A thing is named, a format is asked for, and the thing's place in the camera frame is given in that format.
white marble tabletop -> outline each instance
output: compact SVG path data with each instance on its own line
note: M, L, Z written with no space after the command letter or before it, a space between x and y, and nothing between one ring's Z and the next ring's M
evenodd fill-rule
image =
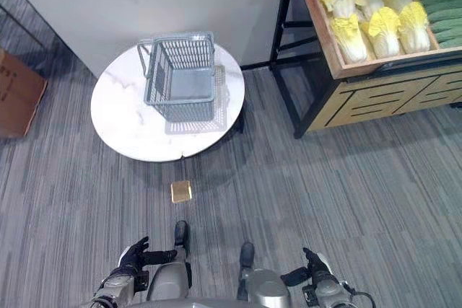
M144 103L143 76L136 46L114 60L96 83L92 95L93 126L116 152L146 162L166 162L205 150L229 131L244 101L239 64L215 45L215 116L210 122L168 123Z

table leg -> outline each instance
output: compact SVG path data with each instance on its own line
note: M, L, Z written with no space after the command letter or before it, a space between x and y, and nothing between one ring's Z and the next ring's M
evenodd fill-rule
M240 113L239 113L239 116L237 117L237 130L240 132L240 133L244 133L244 125L245 125L245 100L244 100L244 103L243 103L243 108L240 109Z

wooden block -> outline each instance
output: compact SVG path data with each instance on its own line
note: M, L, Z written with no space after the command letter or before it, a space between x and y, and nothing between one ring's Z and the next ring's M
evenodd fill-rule
M170 190L172 192L173 203L186 202L193 197L191 192L191 182L188 180L173 182L170 186Z

black metal frame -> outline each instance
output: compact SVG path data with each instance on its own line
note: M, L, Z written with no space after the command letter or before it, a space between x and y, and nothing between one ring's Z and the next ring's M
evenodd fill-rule
M282 99L284 100L284 103L286 105L287 112L289 113L290 120L292 121L292 124L294 126L294 137L301 138L310 126L310 124L313 122L315 116L323 108L329 97L331 97L332 93L334 93L335 89L340 84L340 81L332 79L330 74L329 76L319 76L320 78L324 78L328 82L322 88L321 91L315 93L315 101L308 108L308 110L306 110L306 112L304 112L302 115L300 115L297 112L297 108L295 107L294 101L290 96L287 85L284 79L282 78L280 66L288 63L309 61L310 59L314 58L325 58L323 56L322 51L316 53L302 54L290 58L278 58L279 53L283 50L288 50L290 48L295 48L306 43L311 43L318 39L318 37L314 34L314 36L310 38L298 40L294 43L281 45L284 29L313 27L312 21L286 21L289 3L290 0L281 0L279 2L279 10L277 15L276 29L274 30L273 45L271 47L269 68L273 72L277 86L279 88L279 91L281 92Z

basket handle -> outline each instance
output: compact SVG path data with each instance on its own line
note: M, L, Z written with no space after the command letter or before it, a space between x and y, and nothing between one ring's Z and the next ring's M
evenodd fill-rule
M136 49L138 50L138 55L139 55L139 60L141 61L141 66L143 68L143 75L144 77L147 78L147 71L146 71L146 63L144 62L144 57L143 57L143 53L141 50L144 50L144 52L146 52L146 54L149 56L151 53L148 51L148 49L146 48L146 46L144 45L144 43L139 43L137 46L136 46Z

